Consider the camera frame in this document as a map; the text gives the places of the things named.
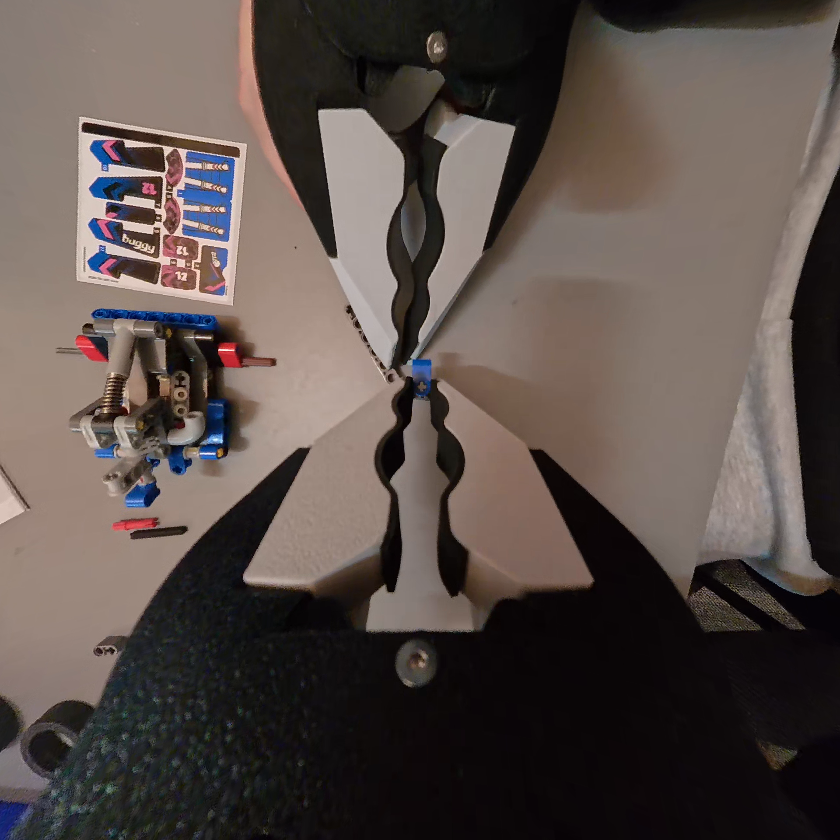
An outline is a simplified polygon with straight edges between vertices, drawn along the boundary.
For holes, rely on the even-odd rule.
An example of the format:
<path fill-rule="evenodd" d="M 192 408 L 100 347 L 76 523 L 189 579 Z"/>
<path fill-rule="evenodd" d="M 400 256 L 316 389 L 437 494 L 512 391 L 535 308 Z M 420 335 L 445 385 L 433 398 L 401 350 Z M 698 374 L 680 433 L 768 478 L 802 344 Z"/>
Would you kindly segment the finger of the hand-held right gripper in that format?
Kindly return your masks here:
<path fill-rule="evenodd" d="M 487 250 L 515 129 L 509 123 L 465 113 L 431 112 L 426 134 L 444 146 L 437 167 L 433 208 L 443 237 L 426 282 L 429 303 L 412 358 L 419 358 Z"/>
<path fill-rule="evenodd" d="M 362 108 L 321 109 L 318 123 L 335 239 L 332 269 L 373 353 L 399 364 L 413 271 L 402 232 L 406 158 Z"/>

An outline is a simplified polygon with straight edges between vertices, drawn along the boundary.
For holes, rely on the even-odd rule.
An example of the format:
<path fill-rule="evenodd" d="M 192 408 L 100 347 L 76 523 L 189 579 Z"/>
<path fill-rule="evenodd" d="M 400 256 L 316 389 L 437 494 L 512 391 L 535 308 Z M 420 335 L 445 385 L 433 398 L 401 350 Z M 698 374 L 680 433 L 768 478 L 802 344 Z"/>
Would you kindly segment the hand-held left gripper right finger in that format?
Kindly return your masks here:
<path fill-rule="evenodd" d="M 441 496 L 437 567 L 447 592 L 523 597 L 593 578 L 529 447 L 444 381 L 429 395 Z"/>

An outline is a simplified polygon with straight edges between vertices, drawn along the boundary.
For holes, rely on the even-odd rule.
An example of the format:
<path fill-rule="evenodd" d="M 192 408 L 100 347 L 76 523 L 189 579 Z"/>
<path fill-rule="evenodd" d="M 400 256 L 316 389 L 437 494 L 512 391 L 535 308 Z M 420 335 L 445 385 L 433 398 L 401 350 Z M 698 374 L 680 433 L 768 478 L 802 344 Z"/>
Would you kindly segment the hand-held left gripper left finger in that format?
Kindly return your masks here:
<path fill-rule="evenodd" d="M 403 536 L 392 478 L 413 400 L 411 381 L 394 381 L 314 442 L 244 583 L 311 595 L 395 590 Z"/>

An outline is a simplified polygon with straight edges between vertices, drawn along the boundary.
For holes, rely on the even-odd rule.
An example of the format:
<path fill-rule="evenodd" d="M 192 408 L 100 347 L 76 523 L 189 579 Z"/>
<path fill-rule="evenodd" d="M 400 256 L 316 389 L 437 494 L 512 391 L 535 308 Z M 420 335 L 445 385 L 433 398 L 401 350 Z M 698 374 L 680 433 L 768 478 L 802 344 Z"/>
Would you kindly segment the dark grey angled lego beam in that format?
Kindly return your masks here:
<path fill-rule="evenodd" d="M 344 308 L 344 312 L 346 314 L 347 319 L 351 323 L 353 329 L 356 331 L 358 337 L 362 341 L 362 344 L 368 354 L 370 355 L 376 369 L 378 370 L 382 379 L 388 383 L 392 384 L 397 381 L 401 381 L 403 379 L 401 373 L 399 371 L 394 370 L 391 367 L 388 367 L 384 364 L 381 358 L 377 355 L 377 353 L 373 350 L 370 341 L 367 339 L 364 331 L 362 330 L 362 326 L 360 321 L 358 320 L 357 316 L 354 313 L 350 304 L 347 304 Z"/>

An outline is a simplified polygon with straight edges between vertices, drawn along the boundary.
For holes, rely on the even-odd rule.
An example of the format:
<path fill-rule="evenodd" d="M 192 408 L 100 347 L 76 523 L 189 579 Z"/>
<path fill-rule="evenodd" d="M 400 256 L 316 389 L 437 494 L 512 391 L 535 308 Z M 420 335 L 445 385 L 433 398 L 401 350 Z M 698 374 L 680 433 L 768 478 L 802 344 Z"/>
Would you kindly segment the grey and blue lego chassis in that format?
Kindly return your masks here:
<path fill-rule="evenodd" d="M 102 484 L 130 510 L 160 495 L 160 465 L 183 476 L 196 462 L 228 456 L 232 404 L 221 373 L 277 365 L 227 339 L 214 316 L 175 311 L 100 308 L 56 353 L 104 368 L 100 396 L 68 426 L 109 462 Z"/>

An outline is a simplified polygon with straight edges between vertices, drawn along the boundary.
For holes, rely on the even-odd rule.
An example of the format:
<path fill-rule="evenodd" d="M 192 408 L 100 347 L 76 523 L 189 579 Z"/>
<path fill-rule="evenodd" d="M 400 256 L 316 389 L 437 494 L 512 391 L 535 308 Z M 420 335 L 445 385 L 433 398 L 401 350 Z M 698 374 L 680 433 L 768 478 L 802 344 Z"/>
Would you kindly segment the lego sticker sheet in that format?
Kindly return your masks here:
<path fill-rule="evenodd" d="M 79 118 L 76 279 L 232 307 L 245 143 Z"/>

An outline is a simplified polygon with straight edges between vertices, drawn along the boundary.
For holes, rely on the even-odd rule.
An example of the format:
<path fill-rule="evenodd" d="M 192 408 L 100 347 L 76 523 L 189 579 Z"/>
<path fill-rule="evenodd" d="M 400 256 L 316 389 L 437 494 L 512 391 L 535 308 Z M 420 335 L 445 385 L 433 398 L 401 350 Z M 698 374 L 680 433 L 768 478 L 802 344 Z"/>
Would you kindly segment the closed lego instruction booklet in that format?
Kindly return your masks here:
<path fill-rule="evenodd" d="M 1 510 L 0 522 L 5 524 L 29 510 L 27 502 L 20 495 L 11 479 L 1 467 Z"/>

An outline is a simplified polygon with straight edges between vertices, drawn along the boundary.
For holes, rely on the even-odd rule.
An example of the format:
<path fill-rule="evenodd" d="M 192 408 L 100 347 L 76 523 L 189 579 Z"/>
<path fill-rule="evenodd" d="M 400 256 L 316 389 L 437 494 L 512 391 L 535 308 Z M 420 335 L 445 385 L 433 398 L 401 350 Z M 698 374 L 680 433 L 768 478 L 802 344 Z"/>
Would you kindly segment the person's right hand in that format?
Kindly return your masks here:
<path fill-rule="evenodd" d="M 252 1 L 240 1 L 238 7 L 238 101 L 270 168 L 291 198 L 303 207 L 272 139 L 259 93 L 254 57 L 253 5 Z"/>

